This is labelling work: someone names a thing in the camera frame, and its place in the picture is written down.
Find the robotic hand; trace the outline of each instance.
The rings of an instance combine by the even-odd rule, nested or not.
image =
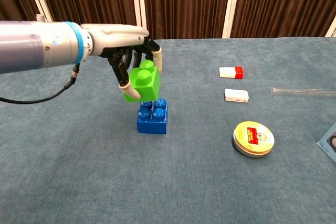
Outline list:
[[[79,64],[87,56],[107,58],[117,77],[119,88],[128,96],[140,99],[132,87],[127,69],[134,51],[133,67],[138,67],[142,54],[162,71],[162,51],[149,32],[138,26],[114,24],[82,24],[72,22],[7,22],[0,21],[0,74],[30,69],[76,64],[71,80],[52,97],[37,101],[11,103],[37,103],[50,100],[75,83]]]

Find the white eraser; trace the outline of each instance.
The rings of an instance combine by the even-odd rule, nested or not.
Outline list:
[[[248,93],[246,90],[224,89],[225,101],[247,102]]]
[[[234,67],[220,67],[219,68],[219,77],[221,78],[235,78],[236,69]]]

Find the red and white eraser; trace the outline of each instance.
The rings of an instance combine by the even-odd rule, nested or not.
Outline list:
[[[243,76],[244,76],[244,71],[243,71],[242,66],[220,67],[219,68],[219,77],[242,79]]]
[[[224,89],[225,101],[247,102],[248,93],[246,90]]]

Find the green lego block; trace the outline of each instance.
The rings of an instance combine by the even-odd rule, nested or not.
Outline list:
[[[141,95],[141,99],[136,100],[124,93],[127,102],[148,102],[159,98],[160,73],[151,60],[144,60],[139,68],[133,68],[129,78],[134,89]]]

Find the blue tablecloth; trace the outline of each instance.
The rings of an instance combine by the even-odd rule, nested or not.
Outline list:
[[[167,135],[137,132],[139,105],[98,57],[51,101],[0,103],[0,223],[334,223],[336,164],[316,142],[336,121],[336,98],[270,89],[336,89],[336,39],[158,43]],[[243,80],[219,78],[236,65]],[[71,67],[2,75],[0,95],[43,98]],[[225,102],[225,88],[248,90],[249,102]],[[249,120],[275,136],[264,158],[232,143]]]

